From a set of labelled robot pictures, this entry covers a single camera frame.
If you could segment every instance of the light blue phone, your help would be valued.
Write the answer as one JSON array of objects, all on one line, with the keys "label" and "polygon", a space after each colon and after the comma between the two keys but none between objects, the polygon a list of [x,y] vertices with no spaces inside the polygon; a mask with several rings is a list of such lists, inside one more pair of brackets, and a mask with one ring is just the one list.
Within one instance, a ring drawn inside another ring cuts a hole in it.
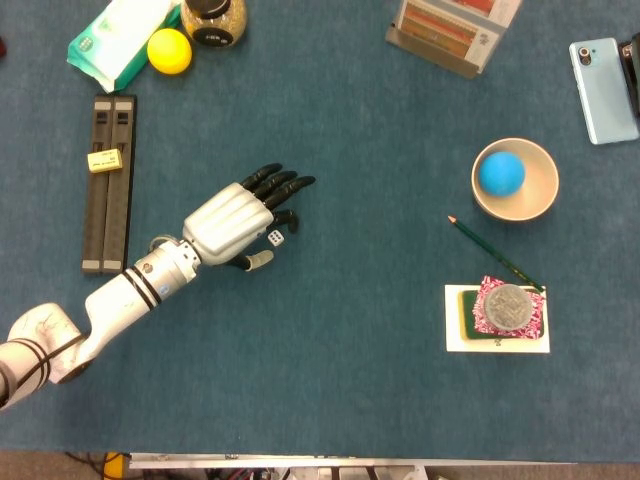
[{"label": "light blue phone", "polygon": [[594,145],[640,137],[614,38],[572,43],[573,73]]}]

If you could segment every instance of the pencil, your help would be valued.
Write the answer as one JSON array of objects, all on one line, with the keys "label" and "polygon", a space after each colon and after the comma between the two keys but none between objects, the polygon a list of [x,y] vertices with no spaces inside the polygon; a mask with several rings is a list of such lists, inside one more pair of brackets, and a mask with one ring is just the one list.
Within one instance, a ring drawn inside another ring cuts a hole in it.
[{"label": "pencil", "polygon": [[540,285],[538,282],[533,280],[530,276],[525,274],[522,270],[520,270],[513,263],[511,263],[509,260],[507,260],[504,255],[502,255],[495,248],[493,248],[491,245],[489,245],[486,241],[484,241],[478,235],[476,235],[471,230],[469,230],[469,228],[466,227],[464,225],[464,223],[462,223],[456,217],[452,217],[451,215],[449,215],[449,221],[451,223],[453,223],[454,227],[456,227],[458,230],[460,230],[462,233],[464,233],[467,237],[469,237],[471,240],[476,242],[476,244],[478,244],[479,246],[484,248],[487,252],[489,252],[491,255],[493,255],[493,257],[496,260],[498,260],[501,264],[503,264],[505,267],[507,267],[509,270],[511,270],[514,274],[516,274],[518,277],[520,277],[523,281],[527,282],[529,285],[534,287],[539,292],[543,292],[544,291],[544,288],[542,287],[542,285]]}]

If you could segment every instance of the green coaster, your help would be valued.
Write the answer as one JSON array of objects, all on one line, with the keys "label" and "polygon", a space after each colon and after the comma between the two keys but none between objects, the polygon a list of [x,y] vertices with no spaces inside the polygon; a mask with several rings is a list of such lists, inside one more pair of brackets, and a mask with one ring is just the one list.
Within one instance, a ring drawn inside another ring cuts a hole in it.
[{"label": "green coaster", "polygon": [[[528,292],[532,292],[532,289],[525,289]],[[466,292],[460,293],[462,296],[462,313],[464,315],[464,330],[467,338],[469,340],[485,340],[487,338],[513,338],[513,337],[503,337],[501,335],[493,335],[491,333],[480,333],[476,332],[475,326],[475,317],[473,316],[473,306],[476,303],[476,297],[478,296],[477,290],[467,290]],[[540,337],[544,335],[544,318],[543,322],[540,324]]]}]

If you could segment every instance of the pink patterned paper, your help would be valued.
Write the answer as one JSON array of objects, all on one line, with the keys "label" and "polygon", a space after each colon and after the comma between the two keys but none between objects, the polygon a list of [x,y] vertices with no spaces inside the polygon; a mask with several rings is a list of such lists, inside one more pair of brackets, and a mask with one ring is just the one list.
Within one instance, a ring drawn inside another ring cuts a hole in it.
[{"label": "pink patterned paper", "polygon": [[544,305],[544,297],[540,294],[527,292],[533,302],[533,313],[531,320],[524,327],[517,330],[505,331],[498,329],[493,325],[484,313],[484,299],[487,294],[496,287],[504,285],[502,280],[485,276],[480,284],[476,303],[473,306],[473,316],[475,318],[474,330],[479,333],[489,333],[491,335],[499,335],[501,337],[530,338],[537,340],[540,338],[540,327],[542,325],[542,306]]}]

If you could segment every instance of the beige bowl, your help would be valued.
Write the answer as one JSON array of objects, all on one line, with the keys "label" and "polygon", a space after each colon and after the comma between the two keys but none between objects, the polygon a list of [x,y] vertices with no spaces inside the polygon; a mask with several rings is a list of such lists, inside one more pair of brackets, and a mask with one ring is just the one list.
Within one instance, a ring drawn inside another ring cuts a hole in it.
[{"label": "beige bowl", "polygon": [[[480,165],[487,156],[496,152],[511,152],[524,164],[522,186],[507,197],[489,195],[478,182]],[[556,199],[559,186],[558,169],[551,155],[540,145],[524,138],[503,138],[493,142],[476,157],[471,170],[473,196],[487,213],[502,220],[518,222],[542,215]]]}]

